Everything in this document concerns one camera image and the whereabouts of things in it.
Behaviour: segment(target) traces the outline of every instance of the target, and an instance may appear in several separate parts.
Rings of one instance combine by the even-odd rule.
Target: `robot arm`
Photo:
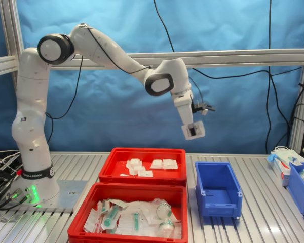
[[[70,47],[64,45],[64,41],[70,43]],[[107,35],[87,24],[77,25],[68,36],[55,34],[43,37],[39,42],[38,51],[39,56],[52,65],[62,64],[74,54],[80,54],[101,66],[121,69],[138,79],[146,91],[153,96],[170,91],[181,117],[186,139],[205,135],[202,123],[195,125],[196,129],[193,125],[194,95],[182,59],[165,60],[157,69],[149,69],[129,57]],[[202,107],[200,111],[206,114],[207,109]]]
[[[48,80],[52,65],[70,61],[75,54],[132,75],[150,95],[159,96],[170,91],[186,139],[205,135],[203,123],[193,122],[193,112],[199,110],[206,114],[207,109],[204,104],[195,106],[192,102],[193,93],[183,60],[164,60],[152,70],[140,65],[112,39],[86,24],[77,25],[69,35],[47,35],[39,41],[37,48],[27,48],[21,54],[16,92],[17,115],[12,125],[12,135],[23,160],[23,171],[11,190],[21,188],[27,191],[31,198],[27,202],[29,205],[38,203],[38,200],[47,201],[59,191],[53,178],[54,170],[44,134]]]

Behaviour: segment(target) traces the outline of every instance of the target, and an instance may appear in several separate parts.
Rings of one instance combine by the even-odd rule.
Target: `white box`
[[[288,186],[290,168],[289,165],[281,162],[279,158],[274,158],[272,162],[269,161],[274,169],[276,176],[278,177],[282,186]]]

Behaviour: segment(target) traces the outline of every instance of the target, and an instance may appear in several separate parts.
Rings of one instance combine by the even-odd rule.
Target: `metal table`
[[[81,203],[109,153],[52,152],[56,177],[88,180]],[[287,189],[279,185],[264,155],[187,154],[189,243],[304,243],[304,217]],[[243,191],[240,219],[202,221],[195,196],[196,161],[229,161]],[[75,213],[7,211],[1,216],[0,242],[68,242]]]

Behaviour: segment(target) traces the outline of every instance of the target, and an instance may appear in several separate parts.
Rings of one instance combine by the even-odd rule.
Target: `red crate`
[[[87,221],[91,209],[96,209],[98,201],[107,198],[116,198],[124,201],[152,201],[154,198],[162,198],[166,200],[171,205],[171,210],[173,211],[174,215],[178,220],[181,220],[182,239],[84,232],[83,226]],[[67,234],[69,236],[70,243],[187,243],[188,226],[186,187],[101,182],[96,183],[91,187],[86,199],[73,219]]]
[[[154,159],[175,159],[178,164],[177,170],[153,171],[153,177],[120,176],[129,175],[126,168],[127,160],[139,158],[146,170]],[[186,158],[183,149],[160,149],[160,148],[114,148],[107,158],[99,173],[100,182],[109,183],[133,183],[153,185],[186,185]]]

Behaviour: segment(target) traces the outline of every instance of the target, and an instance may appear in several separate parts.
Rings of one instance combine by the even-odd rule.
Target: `blue crate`
[[[292,163],[289,163],[290,176],[287,188],[299,211],[304,215],[304,181],[299,175],[300,171],[304,169],[304,163],[302,164],[302,166],[295,166]]]
[[[242,191],[230,163],[196,162],[196,197],[202,217],[241,216]]]

